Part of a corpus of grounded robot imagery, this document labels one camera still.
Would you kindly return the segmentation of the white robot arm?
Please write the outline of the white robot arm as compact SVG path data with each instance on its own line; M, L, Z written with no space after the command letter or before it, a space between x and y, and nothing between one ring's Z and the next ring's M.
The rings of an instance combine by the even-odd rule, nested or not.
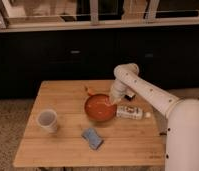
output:
M180 99L143 80L135 63L114 68L110 102L117 104L130 89L167 118L165 171L199 171L199 99Z

